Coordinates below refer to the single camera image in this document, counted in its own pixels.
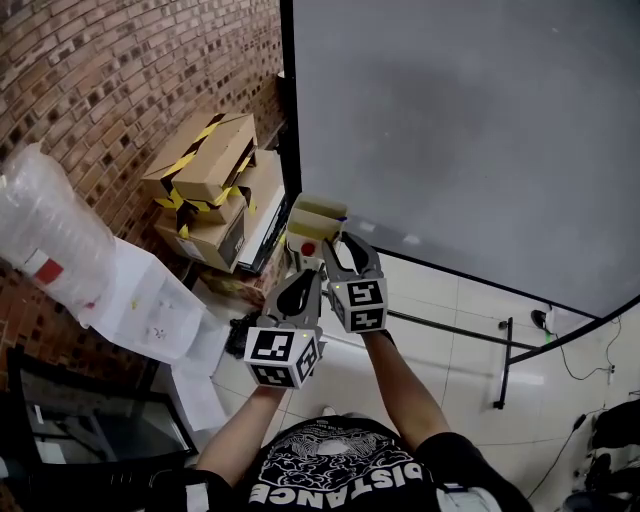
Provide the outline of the white box with red dot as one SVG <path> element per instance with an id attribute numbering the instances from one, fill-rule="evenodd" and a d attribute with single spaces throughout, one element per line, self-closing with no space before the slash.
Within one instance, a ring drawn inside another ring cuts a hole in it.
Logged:
<path id="1" fill-rule="evenodd" d="M 289 250 L 322 259 L 322 241 L 327 238 L 334 242 L 343 230 L 346 222 L 336 220 L 341 216 L 348 217 L 345 204 L 301 193 L 291 207 L 286 225 Z"/>

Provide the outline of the white paper sheet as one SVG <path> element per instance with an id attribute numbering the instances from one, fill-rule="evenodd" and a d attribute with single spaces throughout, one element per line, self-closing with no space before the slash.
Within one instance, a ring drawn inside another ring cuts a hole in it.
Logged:
<path id="1" fill-rule="evenodd" d="M 225 351 L 226 334 L 223 323 L 204 311 L 190 347 L 171 365 L 177 397 L 194 432 L 217 429 L 228 420 L 212 381 Z"/>

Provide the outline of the black bag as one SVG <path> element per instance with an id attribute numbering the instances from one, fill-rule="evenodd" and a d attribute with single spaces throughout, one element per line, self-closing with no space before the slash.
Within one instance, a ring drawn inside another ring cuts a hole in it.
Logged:
<path id="1" fill-rule="evenodd" d="M 600 414 L 594 424 L 594 449 L 640 446 L 640 400 L 622 403 Z"/>

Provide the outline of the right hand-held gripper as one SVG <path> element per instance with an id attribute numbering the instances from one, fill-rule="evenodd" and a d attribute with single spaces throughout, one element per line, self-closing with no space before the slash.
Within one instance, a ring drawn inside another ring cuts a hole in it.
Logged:
<path id="1" fill-rule="evenodd" d="M 342 242 L 351 253 L 356 271 L 341 265 L 329 239 L 322 241 L 332 310 L 347 333 L 383 330 L 388 295 L 379 255 L 364 239 L 350 232 L 343 232 Z"/>

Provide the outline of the black tangled bundle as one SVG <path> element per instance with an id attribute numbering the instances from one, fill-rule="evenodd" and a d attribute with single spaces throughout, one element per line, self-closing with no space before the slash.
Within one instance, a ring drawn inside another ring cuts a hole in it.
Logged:
<path id="1" fill-rule="evenodd" d="M 252 311 L 242 318 L 231 319 L 230 330 L 225 344 L 225 351 L 237 360 L 244 358 L 249 329 L 256 326 L 260 311 Z"/>

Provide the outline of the brown cardboard box white label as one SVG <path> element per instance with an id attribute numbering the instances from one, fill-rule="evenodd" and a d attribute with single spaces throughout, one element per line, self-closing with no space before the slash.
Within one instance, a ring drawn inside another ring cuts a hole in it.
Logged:
<path id="1" fill-rule="evenodd" d="M 226 224 L 193 221 L 189 226 L 188 237 L 182 238 L 176 230 L 176 214 L 162 209 L 154 228 L 176 254 L 232 273 L 253 232 L 254 214 L 253 206 L 244 205 Z"/>

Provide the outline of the person's right forearm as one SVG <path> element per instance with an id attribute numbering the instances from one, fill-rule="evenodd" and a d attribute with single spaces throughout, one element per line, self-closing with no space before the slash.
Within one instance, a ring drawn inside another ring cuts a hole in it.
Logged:
<path id="1" fill-rule="evenodd" d="M 381 331 L 362 334 L 389 418 L 412 449 L 450 431 L 432 394 L 414 374 L 392 340 Z"/>

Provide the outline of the person's left forearm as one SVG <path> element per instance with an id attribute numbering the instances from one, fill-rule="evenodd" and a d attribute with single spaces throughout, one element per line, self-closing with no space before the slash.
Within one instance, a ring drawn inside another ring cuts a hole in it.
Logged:
<path id="1" fill-rule="evenodd" d="M 212 472 L 235 486 L 258 455 L 285 392 L 284 388 L 258 386 L 207 443 L 196 468 Z"/>

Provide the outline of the black framed glass panel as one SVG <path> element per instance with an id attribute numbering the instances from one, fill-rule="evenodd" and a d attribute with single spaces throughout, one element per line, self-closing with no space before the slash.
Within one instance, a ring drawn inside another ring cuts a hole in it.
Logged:
<path id="1" fill-rule="evenodd" d="M 35 464 L 186 460 L 194 442 L 167 394 L 128 389 L 7 351 L 9 411 L 20 451 Z"/>

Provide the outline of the printed cardboard box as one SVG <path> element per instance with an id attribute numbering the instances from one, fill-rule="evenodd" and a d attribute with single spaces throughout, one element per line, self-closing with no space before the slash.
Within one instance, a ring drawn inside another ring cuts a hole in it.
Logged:
<path id="1" fill-rule="evenodd" d="M 284 244 L 278 244 L 260 275 L 239 268 L 233 274 L 210 269 L 201 271 L 199 278 L 212 292 L 261 309 L 270 292 L 285 279 L 289 267 L 289 253 Z"/>

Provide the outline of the small waste bin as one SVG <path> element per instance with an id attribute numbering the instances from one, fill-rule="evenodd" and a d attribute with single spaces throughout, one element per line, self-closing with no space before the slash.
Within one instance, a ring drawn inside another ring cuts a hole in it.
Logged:
<path id="1" fill-rule="evenodd" d="M 287 276 L 307 269 L 320 271 L 323 265 L 323 260 L 321 258 L 307 257 L 299 252 L 290 252 L 289 256 L 291 264 L 287 271 Z"/>

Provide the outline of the large grey board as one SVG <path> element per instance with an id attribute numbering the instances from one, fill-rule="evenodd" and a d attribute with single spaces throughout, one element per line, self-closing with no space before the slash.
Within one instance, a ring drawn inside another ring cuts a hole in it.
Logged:
<path id="1" fill-rule="evenodd" d="M 280 0 L 291 199 L 547 306 L 640 304 L 640 0 Z"/>

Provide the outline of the person's black printed shirt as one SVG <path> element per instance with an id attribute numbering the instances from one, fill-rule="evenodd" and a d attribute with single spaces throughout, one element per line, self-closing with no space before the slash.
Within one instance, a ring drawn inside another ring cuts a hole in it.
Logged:
<path id="1" fill-rule="evenodd" d="M 236 486 L 204 470 L 163 471 L 144 512 L 534 512 L 465 437 L 410 450 L 369 418 L 298 423 L 263 447 Z"/>

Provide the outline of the clear plastic roll red label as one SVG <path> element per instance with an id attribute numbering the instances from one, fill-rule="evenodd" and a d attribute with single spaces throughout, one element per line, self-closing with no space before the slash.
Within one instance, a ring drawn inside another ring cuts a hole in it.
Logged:
<path id="1" fill-rule="evenodd" d="M 40 144 L 0 167 L 0 258 L 84 327 L 106 299 L 115 256 L 110 229 Z"/>

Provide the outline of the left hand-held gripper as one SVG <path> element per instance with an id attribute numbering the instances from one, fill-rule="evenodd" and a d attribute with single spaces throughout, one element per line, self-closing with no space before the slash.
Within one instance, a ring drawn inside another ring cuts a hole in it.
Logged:
<path id="1" fill-rule="evenodd" d="M 318 325 L 321 277 L 296 272 L 275 286 L 262 315 L 247 334 L 244 362 L 257 385 L 301 389 L 322 359 L 325 342 Z"/>

